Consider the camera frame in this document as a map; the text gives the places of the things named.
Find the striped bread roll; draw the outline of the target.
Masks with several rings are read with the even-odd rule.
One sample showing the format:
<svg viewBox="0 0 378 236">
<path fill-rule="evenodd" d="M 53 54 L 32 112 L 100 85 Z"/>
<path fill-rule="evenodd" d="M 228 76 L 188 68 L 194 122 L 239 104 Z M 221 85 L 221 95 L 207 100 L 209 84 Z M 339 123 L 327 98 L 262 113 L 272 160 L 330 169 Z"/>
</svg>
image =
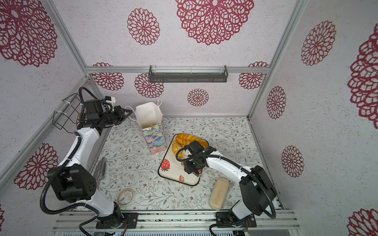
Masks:
<svg viewBox="0 0 378 236">
<path fill-rule="evenodd" d="M 179 144 L 177 141 L 173 141 L 172 142 L 172 152 L 173 154 L 175 155 L 178 155 L 178 158 L 179 159 L 183 159 L 183 152 L 179 152 L 180 149 L 182 149 L 183 146 L 181 144 Z"/>
</svg>

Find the long twisted bread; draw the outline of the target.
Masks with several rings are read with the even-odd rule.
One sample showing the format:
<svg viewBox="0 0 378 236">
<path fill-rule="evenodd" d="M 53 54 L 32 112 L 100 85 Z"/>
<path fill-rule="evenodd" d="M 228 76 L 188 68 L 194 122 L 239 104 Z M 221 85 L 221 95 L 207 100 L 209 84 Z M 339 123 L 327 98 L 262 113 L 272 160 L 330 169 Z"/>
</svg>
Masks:
<svg viewBox="0 0 378 236">
<path fill-rule="evenodd" d="M 193 141 L 199 142 L 204 148 L 208 147 L 207 141 L 190 134 L 180 133 L 176 136 L 175 141 L 182 146 L 187 146 Z"/>
</svg>

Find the floral paper bag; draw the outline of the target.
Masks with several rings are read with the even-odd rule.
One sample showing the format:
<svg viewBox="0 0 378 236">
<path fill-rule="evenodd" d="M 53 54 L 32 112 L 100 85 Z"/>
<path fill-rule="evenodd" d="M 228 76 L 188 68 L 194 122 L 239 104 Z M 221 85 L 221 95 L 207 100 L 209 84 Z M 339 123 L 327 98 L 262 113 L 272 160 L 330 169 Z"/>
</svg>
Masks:
<svg viewBox="0 0 378 236">
<path fill-rule="evenodd" d="M 131 118 L 131 120 L 136 122 L 141 129 L 151 154 L 157 154 L 166 149 L 160 105 L 159 103 L 147 102 L 136 106 L 135 109 L 131 106 L 125 107 L 135 114 L 135 119 Z"/>
</svg>

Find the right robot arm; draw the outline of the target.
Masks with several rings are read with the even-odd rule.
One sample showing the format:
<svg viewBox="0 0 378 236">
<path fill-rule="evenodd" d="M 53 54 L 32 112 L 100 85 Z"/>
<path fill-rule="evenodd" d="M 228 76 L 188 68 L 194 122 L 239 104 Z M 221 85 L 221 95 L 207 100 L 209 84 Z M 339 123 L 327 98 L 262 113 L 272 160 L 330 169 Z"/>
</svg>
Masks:
<svg viewBox="0 0 378 236">
<path fill-rule="evenodd" d="M 199 171 L 207 167 L 221 172 L 239 184 L 242 199 L 229 213 L 234 221 L 263 213 L 271 219 L 277 217 L 273 203 L 277 191 L 261 166 L 243 166 L 210 146 L 197 150 L 186 146 L 178 151 L 176 160 L 184 163 L 184 170 L 188 174 L 199 175 Z"/>
</svg>

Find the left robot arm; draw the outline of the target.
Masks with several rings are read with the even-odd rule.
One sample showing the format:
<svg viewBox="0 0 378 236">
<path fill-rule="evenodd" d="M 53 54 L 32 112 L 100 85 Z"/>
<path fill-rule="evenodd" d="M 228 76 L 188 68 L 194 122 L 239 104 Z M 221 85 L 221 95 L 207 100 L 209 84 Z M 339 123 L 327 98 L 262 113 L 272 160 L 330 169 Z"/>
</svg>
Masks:
<svg viewBox="0 0 378 236">
<path fill-rule="evenodd" d="M 115 106 L 110 111 L 98 112 L 86 107 L 82 110 L 75 141 L 68 155 L 56 168 L 47 173 L 48 182 L 40 196 L 40 208 L 46 214 L 59 214 L 76 207 L 85 207 L 96 214 L 101 224 L 117 228 L 124 222 L 119 206 L 97 190 L 96 178 L 86 169 L 92 149 L 106 128 L 120 125 L 132 110 Z M 61 209 L 49 209 L 46 205 L 48 189 L 52 188 L 60 201 L 70 205 Z"/>
</svg>

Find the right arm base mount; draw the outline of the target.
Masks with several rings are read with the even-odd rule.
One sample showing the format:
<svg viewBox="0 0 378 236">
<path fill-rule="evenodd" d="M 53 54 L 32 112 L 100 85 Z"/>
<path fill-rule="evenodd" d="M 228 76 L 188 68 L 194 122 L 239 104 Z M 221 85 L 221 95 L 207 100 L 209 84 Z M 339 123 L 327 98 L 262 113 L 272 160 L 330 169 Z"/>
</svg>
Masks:
<svg viewBox="0 0 378 236">
<path fill-rule="evenodd" d="M 219 228 L 255 228 L 257 226 L 257 222 L 253 214 L 243 218 L 243 221 L 238 219 L 231 211 L 218 211 L 216 212 L 215 217 L 216 225 Z"/>
</svg>

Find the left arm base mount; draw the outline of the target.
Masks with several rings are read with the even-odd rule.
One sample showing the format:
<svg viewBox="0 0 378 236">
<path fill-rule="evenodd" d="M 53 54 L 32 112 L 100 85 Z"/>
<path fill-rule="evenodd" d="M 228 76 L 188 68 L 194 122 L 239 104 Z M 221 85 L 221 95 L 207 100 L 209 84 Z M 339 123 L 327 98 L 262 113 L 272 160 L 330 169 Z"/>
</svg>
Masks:
<svg viewBox="0 0 378 236">
<path fill-rule="evenodd" d="M 136 212 L 123 212 L 120 214 L 99 217 L 96 229 L 135 229 L 139 214 Z"/>
</svg>

